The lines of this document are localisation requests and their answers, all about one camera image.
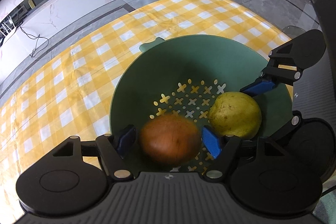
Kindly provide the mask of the white marble tv cabinet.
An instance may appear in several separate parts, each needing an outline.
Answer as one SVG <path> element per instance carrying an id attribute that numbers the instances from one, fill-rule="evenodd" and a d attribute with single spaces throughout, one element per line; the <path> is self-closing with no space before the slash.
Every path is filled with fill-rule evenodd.
<path id="1" fill-rule="evenodd" d="M 84 15 L 112 1 L 115 0 L 49 0 L 33 9 L 21 27 L 29 34 L 50 38 Z"/>

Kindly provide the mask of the white wifi router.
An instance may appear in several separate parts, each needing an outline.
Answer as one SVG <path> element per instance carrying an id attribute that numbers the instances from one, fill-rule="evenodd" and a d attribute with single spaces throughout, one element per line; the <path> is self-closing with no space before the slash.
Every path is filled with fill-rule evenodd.
<path id="1" fill-rule="evenodd" d="M 1 22 L 1 34 L 4 37 L 3 42 L 6 42 L 15 34 L 17 26 L 14 24 L 11 16 L 8 16 Z"/>

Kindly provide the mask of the green colander bowl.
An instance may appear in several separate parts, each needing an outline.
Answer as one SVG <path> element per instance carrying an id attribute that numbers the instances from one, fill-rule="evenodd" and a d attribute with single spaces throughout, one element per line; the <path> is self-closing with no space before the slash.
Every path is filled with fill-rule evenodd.
<path id="1" fill-rule="evenodd" d="M 239 92 L 253 83 L 267 61 L 249 47 L 219 36 L 160 38 L 139 47 L 142 52 L 126 69 L 112 96 L 110 131 L 115 138 L 128 125 L 143 125 L 167 114 L 184 117 L 202 129 L 210 125 L 210 107 L 224 92 Z M 258 136 L 270 136 L 292 117 L 291 97 L 284 84 L 254 97 L 262 123 Z M 213 161 L 202 145 L 195 158 L 171 168 L 145 155 L 137 141 L 124 162 L 135 175 L 145 172 L 203 173 Z"/>

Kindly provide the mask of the yellow checkered tablecloth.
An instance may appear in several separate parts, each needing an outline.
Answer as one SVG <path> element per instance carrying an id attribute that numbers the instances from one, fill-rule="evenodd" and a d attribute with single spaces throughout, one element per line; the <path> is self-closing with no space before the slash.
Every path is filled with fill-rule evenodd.
<path id="1" fill-rule="evenodd" d="M 26 80 L 1 107 L 1 223 L 22 215 L 16 180 L 70 135 L 109 130 L 115 87 L 140 46 L 156 38 L 217 35 L 266 56 L 288 36 L 232 0 L 161 0 L 79 40 Z"/>

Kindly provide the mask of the yellow-green pear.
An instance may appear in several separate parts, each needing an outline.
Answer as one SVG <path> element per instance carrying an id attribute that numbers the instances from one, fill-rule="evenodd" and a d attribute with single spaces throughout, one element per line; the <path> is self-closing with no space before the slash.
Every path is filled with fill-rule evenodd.
<path id="1" fill-rule="evenodd" d="M 217 97 L 208 119 L 218 136 L 235 135 L 248 140 L 257 134 L 262 114 L 252 97 L 241 92 L 226 92 Z"/>

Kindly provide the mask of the red-green apple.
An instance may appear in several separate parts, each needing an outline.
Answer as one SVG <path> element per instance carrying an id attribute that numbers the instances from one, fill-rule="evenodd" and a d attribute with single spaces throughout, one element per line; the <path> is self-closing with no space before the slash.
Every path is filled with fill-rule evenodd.
<path id="1" fill-rule="evenodd" d="M 154 161 L 180 166 L 194 158 L 201 148 L 201 132 L 185 117 L 173 114 L 147 122 L 139 132 L 139 145 Z"/>

